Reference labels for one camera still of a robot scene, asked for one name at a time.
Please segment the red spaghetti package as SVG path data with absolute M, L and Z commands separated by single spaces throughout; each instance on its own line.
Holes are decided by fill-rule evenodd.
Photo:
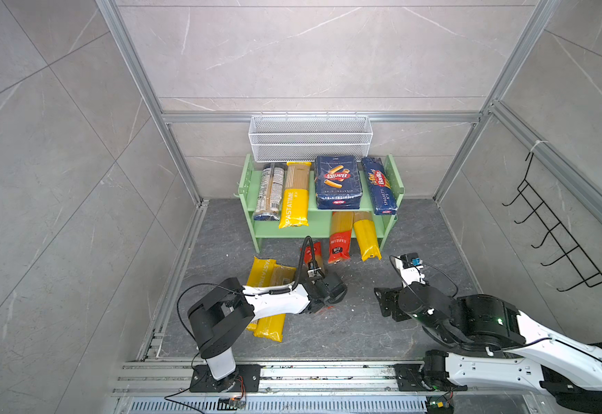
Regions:
M 321 241 L 315 241 L 312 245 L 312 248 L 306 247 L 304 251 L 304 269 L 308 271 L 310 269 L 311 263 L 313 263 L 314 267 L 319 267 L 323 274 L 326 274 L 326 269 L 323 261 L 322 255 L 322 243 Z
M 330 264 L 350 258 L 354 212 L 334 211 L 330 222 Z

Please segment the red spaghetti package front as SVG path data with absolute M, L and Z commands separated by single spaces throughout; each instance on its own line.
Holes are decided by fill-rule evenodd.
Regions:
M 350 258 L 354 212 L 334 211 L 330 222 L 330 264 Z

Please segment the blue Barilla spaghetti box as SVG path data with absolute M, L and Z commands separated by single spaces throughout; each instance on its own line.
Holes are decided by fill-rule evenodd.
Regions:
M 368 191 L 375 215 L 396 215 L 398 205 L 381 158 L 364 157 L 361 165 L 368 181 Z

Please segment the yellow Pastatime spaghetti package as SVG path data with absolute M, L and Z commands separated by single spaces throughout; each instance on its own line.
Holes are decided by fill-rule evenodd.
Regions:
M 311 162 L 288 162 L 280 229 L 308 226 Z

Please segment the clear brown spaghetti package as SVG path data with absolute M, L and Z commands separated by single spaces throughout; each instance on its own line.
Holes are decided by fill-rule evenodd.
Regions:
M 285 184 L 285 165 L 271 163 L 261 172 L 254 221 L 278 221 Z

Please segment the blue Barilla pasta bag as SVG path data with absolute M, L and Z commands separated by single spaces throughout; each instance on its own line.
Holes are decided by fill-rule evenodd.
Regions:
M 320 155 L 315 160 L 318 210 L 359 210 L 363 190 L 356 157 Z

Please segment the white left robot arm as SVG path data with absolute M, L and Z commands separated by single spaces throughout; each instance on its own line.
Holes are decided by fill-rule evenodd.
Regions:
M 186 313 L 199 356 L 205 361 L 191 391 L 220 393 L 238 385 L 243 375 L 232 347 L 249 324 L 266 317 L 318 312 L 340 303 L 347 291 L 339 277 L 319 269 L 301 271 L 282 286 L 243 286 L 236 278 L 214 284 Z

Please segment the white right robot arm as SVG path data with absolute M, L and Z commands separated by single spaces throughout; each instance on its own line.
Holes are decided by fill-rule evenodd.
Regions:
M 420 367 L 397 366 L 401 389 L 518 389 L 551 395 L 575 412 L 602 413 L 602 343 L 579 343 L 490 295 L 452 298 L 413 282 L 377 288 L 375 296 L 383 316 L 414 320 L 442 345 L 427 351 Z

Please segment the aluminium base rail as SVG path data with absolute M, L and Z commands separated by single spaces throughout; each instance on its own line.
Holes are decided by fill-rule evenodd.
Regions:
M 464 356 L 447 362 L 253 362 L 214 381 L 208 369 L 191 362 L 126 362 L 109 381 L 115 397 L 184 395 L 248 398 L 269 395 L 322 396 L 402 393 L 537 393 L 541 367 L 524 359 L 486 360 Z

